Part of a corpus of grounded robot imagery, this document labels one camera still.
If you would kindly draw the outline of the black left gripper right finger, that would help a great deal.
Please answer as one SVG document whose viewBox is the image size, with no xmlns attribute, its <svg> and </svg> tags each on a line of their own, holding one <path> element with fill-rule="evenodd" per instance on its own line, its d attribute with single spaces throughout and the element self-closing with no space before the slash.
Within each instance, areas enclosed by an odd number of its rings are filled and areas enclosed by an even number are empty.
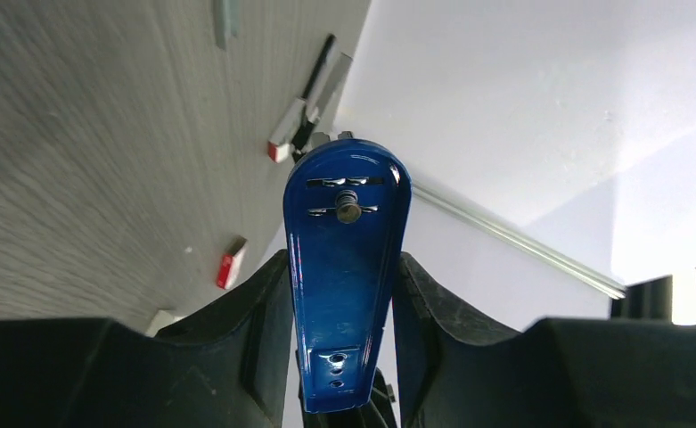
<svg viewBox="0 0 696 428">
<path fill-rule="evenodd" d="M 393 319 L 405 427 L 696 427 L 696 326 L 544 318 L 518 332 L 410 254 Z"/>
</svg>

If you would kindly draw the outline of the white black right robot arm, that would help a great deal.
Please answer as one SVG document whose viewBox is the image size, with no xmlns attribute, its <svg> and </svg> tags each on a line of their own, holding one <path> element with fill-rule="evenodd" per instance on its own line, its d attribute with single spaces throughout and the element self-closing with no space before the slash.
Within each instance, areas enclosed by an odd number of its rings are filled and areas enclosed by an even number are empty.
<svg viewBox="0 0 696 428">
<path fill-rule="evenodd" d="M 629 285 L 624 298 L 610 303 L 610 317 L 695 325 L 696 269 Z"/>
</svg>

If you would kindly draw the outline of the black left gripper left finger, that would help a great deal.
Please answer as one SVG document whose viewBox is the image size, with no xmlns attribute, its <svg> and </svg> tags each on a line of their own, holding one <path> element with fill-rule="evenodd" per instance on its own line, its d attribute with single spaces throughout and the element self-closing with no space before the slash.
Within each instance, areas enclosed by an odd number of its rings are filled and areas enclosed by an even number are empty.
<svg viewBox="0 0 696 428">
<path fill-rule="evenodd" d="M 0 321 L 0 427 L 278 427 L 288 256 L 154 336 L 109 318 Z"/>
</svg>

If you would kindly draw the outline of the white staple box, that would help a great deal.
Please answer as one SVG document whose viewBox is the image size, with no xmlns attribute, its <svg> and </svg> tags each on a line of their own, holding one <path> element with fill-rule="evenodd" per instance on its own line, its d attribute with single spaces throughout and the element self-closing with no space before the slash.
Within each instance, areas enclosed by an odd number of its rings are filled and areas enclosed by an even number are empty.
<svg viewBox="0 0 696 428">
<path fill-rule="evenodd" d="M 148 337 L 155 337 L 161 329 L 169 325 L 173 325 L 174 323 L 181 321 L 183 318 L 184 316 L 177 315 L 171 310 L 159 309 L 154 314 L 144 334 Z"/>
</svg>

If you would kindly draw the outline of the blue stapler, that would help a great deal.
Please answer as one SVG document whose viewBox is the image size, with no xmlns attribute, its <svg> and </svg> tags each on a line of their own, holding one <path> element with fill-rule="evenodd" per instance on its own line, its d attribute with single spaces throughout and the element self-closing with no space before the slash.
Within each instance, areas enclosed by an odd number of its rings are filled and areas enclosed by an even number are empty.
<svg viewBox="0 0 696 428">
<path fill-rule="evenodd" d="M 362 139 L 315 148 L 288 177 L 283 222 L 310 414 L 370 399 L 411 198 L 403 163 Z"/>
</svg>

